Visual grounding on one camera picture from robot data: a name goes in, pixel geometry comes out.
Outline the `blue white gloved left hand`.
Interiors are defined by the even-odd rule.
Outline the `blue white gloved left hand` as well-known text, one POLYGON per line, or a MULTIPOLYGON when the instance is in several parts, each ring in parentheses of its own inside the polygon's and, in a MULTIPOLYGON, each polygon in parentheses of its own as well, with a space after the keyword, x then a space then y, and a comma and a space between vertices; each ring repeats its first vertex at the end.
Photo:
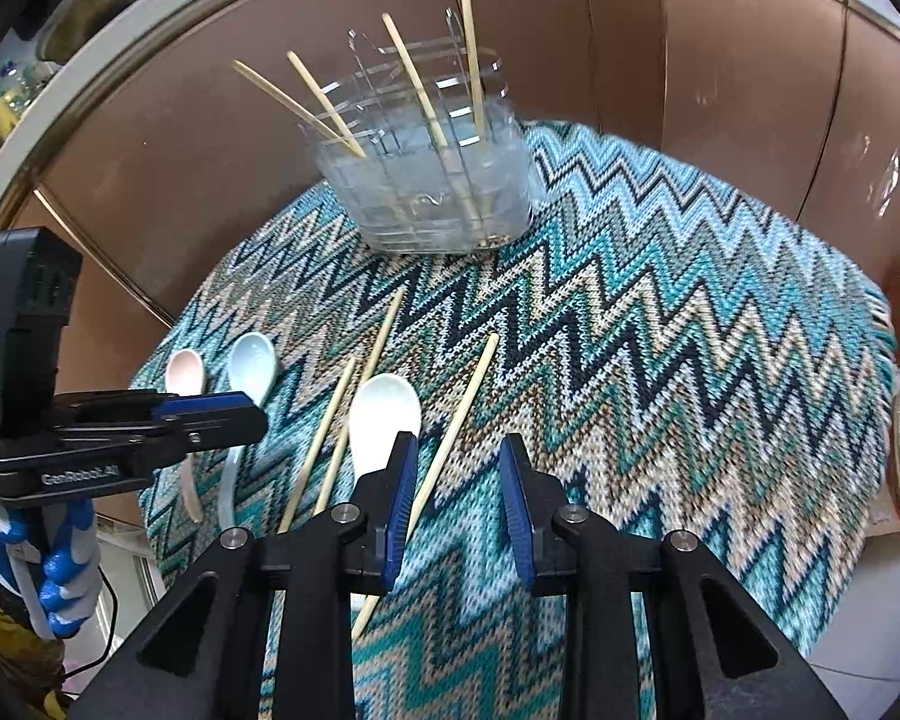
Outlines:
POLYGON ((41 639, 71 639, 94 616, 98 564, 90 499, 27 511, 0 502, 0 598, 20 601, 41 639))

